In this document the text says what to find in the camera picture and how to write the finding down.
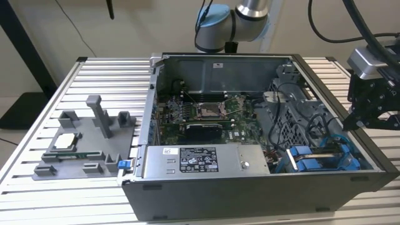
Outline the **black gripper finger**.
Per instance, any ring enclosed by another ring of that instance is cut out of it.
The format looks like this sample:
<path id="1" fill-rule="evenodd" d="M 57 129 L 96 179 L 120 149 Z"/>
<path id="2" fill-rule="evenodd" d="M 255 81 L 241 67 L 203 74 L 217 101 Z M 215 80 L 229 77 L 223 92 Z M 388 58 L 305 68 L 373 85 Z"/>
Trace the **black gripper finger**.
<path id="1" fill-rule="evenodd" d="M 352 110 L 348 117 L 343 121 L 343 130 L 352 131 L 359 128 L 364 128 L 365 127 L 364 116 L 365 116 L 364 110 Z"/>
<path id="2" fill-rule="evenodd" d="M 387 114 L 384 111 L 372 111 L 364 115 L 364 125 L 371 129 L 399 130 L 400 115 L 391 114 L 387 119 L 380 119 L 380 116 Z"/>

